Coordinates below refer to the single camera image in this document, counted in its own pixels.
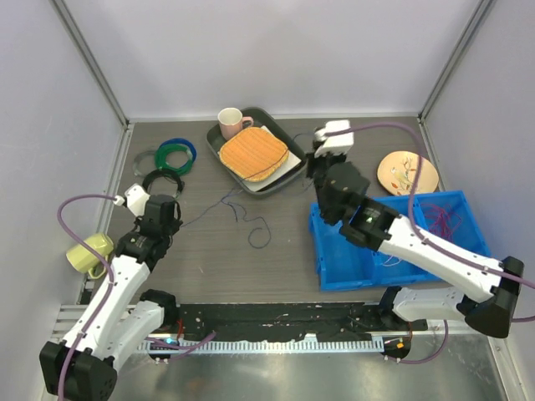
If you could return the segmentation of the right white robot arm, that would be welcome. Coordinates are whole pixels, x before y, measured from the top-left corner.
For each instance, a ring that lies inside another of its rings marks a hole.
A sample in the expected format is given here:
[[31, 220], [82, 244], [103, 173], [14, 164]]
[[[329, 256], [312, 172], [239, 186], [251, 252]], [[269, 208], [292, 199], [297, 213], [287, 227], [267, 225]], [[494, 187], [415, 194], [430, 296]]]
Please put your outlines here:
[[406, 215], [366, 195], [369, 180], [344, 155], [308, 153], [306, 176], [316, 191], [323, 221], [339, 227], [354, 246], [395, 256], [449, 283], [442, 290], [413, 292], [388, 287], [377, 318], [395, 330], [421, 319], [457, 320], [491, 338], [506, 338], [520, 295], [524, 264], [459, 247], [418, 227]]

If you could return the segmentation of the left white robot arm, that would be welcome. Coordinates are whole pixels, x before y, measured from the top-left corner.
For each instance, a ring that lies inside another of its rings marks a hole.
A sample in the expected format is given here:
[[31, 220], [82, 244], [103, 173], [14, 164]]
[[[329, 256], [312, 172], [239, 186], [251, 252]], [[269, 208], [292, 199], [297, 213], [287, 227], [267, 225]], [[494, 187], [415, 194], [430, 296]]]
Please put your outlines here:
[[135, 215], [135, 229], [120, 238], [107, 264], [107, 282], [73, 327], [39, 354], [47, 391], [60, 400], [107, 400], [120, 370], [155, 330], [171, 332], [179, 309], [175, 296], [148, 290], [132, 312], [127, 306], [179, 231], [181, 212], [169, 195], [149, 195], [134, 185], [113, 199]]

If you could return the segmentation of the orange woven mat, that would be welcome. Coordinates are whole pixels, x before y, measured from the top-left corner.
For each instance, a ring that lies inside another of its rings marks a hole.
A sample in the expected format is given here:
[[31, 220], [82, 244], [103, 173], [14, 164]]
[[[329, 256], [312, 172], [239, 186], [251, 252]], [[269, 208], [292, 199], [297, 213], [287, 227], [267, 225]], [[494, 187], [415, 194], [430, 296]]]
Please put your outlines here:
[[219, 158], [240, 179], [266, 180], [287, 160], [288, 146], [271, 132], [258, 127], [246, 128], [228, 140]]

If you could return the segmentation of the beige painted plate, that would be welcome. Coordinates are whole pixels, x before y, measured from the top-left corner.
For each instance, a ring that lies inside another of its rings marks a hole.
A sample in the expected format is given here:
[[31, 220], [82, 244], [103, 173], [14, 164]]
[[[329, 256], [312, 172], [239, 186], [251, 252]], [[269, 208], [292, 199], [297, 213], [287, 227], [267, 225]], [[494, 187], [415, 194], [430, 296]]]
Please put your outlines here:
[[[417, 164], [418, 154], [409, 151], [392, 152], [380, 162], [377, 179], [391, 195], [409, 195]], [[424, 158], [415, 193], [432, 193], [438, 185], [438, 171], [428, 159]]]

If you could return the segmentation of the pink ceramic mug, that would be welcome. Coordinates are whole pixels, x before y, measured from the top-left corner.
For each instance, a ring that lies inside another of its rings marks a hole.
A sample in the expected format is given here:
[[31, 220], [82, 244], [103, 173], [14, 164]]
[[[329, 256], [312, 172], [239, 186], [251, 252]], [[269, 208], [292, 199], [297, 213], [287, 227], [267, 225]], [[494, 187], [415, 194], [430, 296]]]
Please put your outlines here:
[[252, 117], [244, 116], [242, 111], [237, 108], [222, 109], [217, 115], [217, 121], [225, 140], [230, 140], [243, 130], [254, 124]]

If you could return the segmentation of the blue plastic bin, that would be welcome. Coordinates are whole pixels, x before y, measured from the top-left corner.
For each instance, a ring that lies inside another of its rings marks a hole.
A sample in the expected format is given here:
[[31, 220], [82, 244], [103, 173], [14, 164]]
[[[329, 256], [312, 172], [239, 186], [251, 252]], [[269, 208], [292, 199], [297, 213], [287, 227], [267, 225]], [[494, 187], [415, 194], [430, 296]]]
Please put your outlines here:
[[[473, 253], [492, 254], [461, 190], [417, 195], [413, 209], [415, 223], [422, 229]], [[310, 206], [308, 228], [322, 291], [407, 286], [440, 280], [407, 261], [350, 244], [339, 233], [340, 227], [340, 223], [335, 226], [325, 223], [316, 203]]]

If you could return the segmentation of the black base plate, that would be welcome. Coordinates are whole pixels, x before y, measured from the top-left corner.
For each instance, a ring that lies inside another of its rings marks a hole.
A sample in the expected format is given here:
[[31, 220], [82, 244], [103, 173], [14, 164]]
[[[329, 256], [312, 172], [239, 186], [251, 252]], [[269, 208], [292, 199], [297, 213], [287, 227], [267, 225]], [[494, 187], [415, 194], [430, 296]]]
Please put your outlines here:
[[314, 334], [320, 342], [367, 340], [373, 332], [423, 332], [413, 323], [381, 320], [375, 304], [363, 302], [181, 304], [157, 334], [200, 341], [214, 332], [218, 342], [286, 343]]

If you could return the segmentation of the yellow-green paper cup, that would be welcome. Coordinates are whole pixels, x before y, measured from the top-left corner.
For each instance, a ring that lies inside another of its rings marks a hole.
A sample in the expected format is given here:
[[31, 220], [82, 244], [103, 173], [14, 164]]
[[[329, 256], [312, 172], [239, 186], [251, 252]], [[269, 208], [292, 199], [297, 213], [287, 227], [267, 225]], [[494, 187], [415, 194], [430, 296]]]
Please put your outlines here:
[[[93, 234], [86, 238], [84, 242], [99, 253], [106, 261], [110, 260], [114, 244], [106, 234]], [[80, 244], [69, 249], [66, 252], [66, 258], [74, 270], [82, 274], [87, 274], [92, 280], [98, 280], [106, 274], [106, 268], [100, 259]]]

